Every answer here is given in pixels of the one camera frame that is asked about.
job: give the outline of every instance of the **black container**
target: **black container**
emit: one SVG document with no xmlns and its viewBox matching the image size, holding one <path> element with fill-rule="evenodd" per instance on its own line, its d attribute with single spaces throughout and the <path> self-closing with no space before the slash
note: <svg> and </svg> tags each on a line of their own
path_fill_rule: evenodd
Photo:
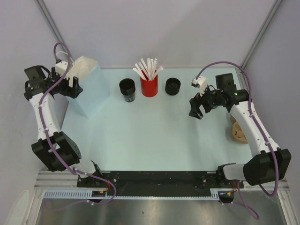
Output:
<svg viewBox="0 0 300 225">
<path fill-rule="evenodd" d="M 169 78 L 165 83 L 165 91 L 169 95 L 177 95 L 180 89 L 180 81 L 177 78 Z"/>
<path fill-rule="evenodd" d="M 132 102 L 135 99 L 135 82 L 126 78 L 120 81 L 119 87 L 125 101 Z"/>
</svg>

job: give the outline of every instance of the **white stick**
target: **white stick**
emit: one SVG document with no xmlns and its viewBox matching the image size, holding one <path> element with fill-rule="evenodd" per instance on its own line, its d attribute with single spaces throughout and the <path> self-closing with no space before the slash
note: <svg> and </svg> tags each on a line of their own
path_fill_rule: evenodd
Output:
<svg viewBox="0 0 300 225">
<path fill-rule="evenodd" d="M 144 74 L 140 74 L 140 72 L 137 70 L 137 68 L 133 68 L 133 71 L 135 71 L 143 80 L 146 80 Z"/>
<path fill-rule="evenodd" d="M 147 66 L 148 66 L 148 72 L 149 72 L 149 80 L 151 80 L 151 73 L 152 73 L 152 67 L 151 67 L 151 60 L 150 58 L 147 59 Z"/>
<path fill-rule="evenodd" d="M 148 73 L 148 68 L 147 68 L 146 63 L 145 63 L 143 58 L 141 58 L 141 62 L 144 65 L 144 68 L 147 70 L 147 71 L 145 71 L 145 73 L 147 74 Z"/>
<path fill-rule="evenodd" d="M 155 72 L 155 70 L 154 70 L 154 60 L 151 59 L 151 74 L 150 74 L 151 79 L 152 79 L 152 75 L 154 74 L 154 72 Z"/>
<path fill-rule="evenodd" d="M 153 68 L 153 74 L 152 74 L 152 79 L 154 79 L 154 73 L 155 73 L 155 70 L 156 70 L 156 66 L 158 65 L 158 60 L 157 59 L 154 59 L 154 68 Z"/>
<path fill-rule="evenodd" d="M 141 62 L 139 62 L 140 67 L 142 68 L 142 70 L 144 71 L 145 74 L 148 73 L 148 71 L 145 69 L 145 67 L 141 64 Z"/>
<path fill-rule="evenodd" d="M 143 72 L 142 72 L 142 70 L 141 70 L 141 69 L 139 68 L 139 66 L 137 65 L 137 63 L 135 64 L 135 66 L 136 66 L 137 70 L 140 72 L 140 74 L 144 75 Z"/>
<path fill-rule="evenodd" d="M 155 72 L 155 74 L 153 75 L 153 79 L 158 75 L 158 73 L 163 70 L 163 67 L 158 68 L 158 70 Z"/>
</svg>

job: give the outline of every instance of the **gray wall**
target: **gray wall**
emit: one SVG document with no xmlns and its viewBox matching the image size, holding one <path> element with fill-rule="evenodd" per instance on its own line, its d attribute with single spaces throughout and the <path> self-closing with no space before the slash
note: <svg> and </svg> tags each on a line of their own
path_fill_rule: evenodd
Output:
<svg viewBox="0 0 300 225">
<path fill-rule="evenodd" d="M 260 118 L 292 161 L 286 178 L 300 206 L 300 1 L 286 0 L 247 66 Z"/>
<path fill-rule="evenodd" d="M 102 67 L 132 68 L 141 57 L 171 67 L 242 63 L 274 0 L 45 3 L 75 58 L 86 54 Z"/>
<path fill-rule="evenodd" d="M 24 69 L 54 65 L 55 40 L 33 0 L 2 0 L 0 7 L 0 224 L 19 194 L 32 189 L 42 168 L 30 145 L 37 139 L 37 123 L 24 98 Z M 62 117 L 66 103 L 57 99 Z"/>
</svg>

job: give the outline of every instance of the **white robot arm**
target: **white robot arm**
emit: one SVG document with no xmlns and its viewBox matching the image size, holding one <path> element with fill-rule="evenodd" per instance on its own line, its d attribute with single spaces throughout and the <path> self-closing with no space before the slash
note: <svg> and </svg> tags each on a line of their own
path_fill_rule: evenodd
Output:
<svg viewBox="0 0 300 225">
<path fill-rule="evenodd" d="M 190 100 L 190 116 L 198 119 L 203 118 L 200 106 L 203 106 L 206 113 L 209 113 L 217 106 L 225 107 L 228 112 L 236 119 L 240 125 L 246 139 L 248 140 L 252 159 L 246 164 L 228 164 L 218 167 L 218 175 L 224 180 L 246 180 L 250 185 L 258 185 L 266 182 L 275 181 L 275 167 L 269 145 L 274 150 L 279 179 L 285 175 L 291 154 L 288 149 L 282 150 L 271 138 L 261 120 L 257 116 L 253 103 L 251 102 L 252 113 L 250 114 L 249 95 L 246 90 L 237 90 L 233 81 L 232 74 L 223 74 L 216 76 L 217 88 L 210 90 L 205 77 L 200 76 L 192 81 L 192 86 L 199 88 L 199 93 Z M 253 120 L 255 116 L 257 123 L 263 133 L 267 136 L 265 139 Z"/>
<path fill-rule="evenodd" d="M 49 143 L 47 142 L 45 130 L 39 113 L 39 108 L 42 108 L 43 119 L 47 127 L 46 130 L 51 143 L 59 156 L 71 169 L 83 172 L 83 174 L 79 174 L 79 176 L 81 177 L 80 182 L 82 184 L 86 184 L 85 187 L 92 187 L 93 185 L 96 186 L 99 184 L 99 181 L 97 179 L 93 180 L 86 174 L 93 174 L 101 177 L 102 173 L 100 169 L 92 161 L 81 159 L 81 153 L 77 145 L 60 130 L 54 111 L 55 94 L 60 93 L 65 96 L 76 98 L 83 91 L 78 84 L 78 78 L 73 77 L 72 86 L 69 85 L 69 79 L 63 79 L 57 87 L 50 91 L 50 93 L 46 94 L 42 104 L 39 104 L 45 91 L 61 78 L 61 74 L 57 73 L 55 69 L 60 69 L 59 71 L 61 73 L 64 69 L 61 67 L 62 64 L 66 65 L 66 62 L 58 62 L 56 64 L 58 66 L 52 68 L 51 72 L 43 66 L 33 66 L 25 69 L 25 73 L 29 80 L 25 83 L 24 96 L 27 100 L 29 100 L 34 109 L 38 127 L 38 141 L 32 144 L 31 148 L 50 171 L 63 171 L 66 169 L 54 155 Z M 48 72 L 48 77 L 45 76 L 42 69 Z"/>
</svg>

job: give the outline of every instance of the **red pencil cup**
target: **red pencil cup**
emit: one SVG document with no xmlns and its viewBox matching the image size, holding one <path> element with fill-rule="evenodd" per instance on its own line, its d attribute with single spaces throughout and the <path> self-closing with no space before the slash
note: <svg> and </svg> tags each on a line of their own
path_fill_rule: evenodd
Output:
<svg viewBox="0 0 300 225">
<path fill-rule="evenodd" d="M 147 76 L 143 70 L 142 70 L 142 73 L 144 74 L 144 76 L 147 79 Z M 156 94 L 158 93 L 158 74 L 152 81 L 146 81 L 146 80 L 142 79 L 141 77 L 140 77 L 140 79 L 141 79 L 142 94 L 146 97 L 156 96 Z"/>
</svg>

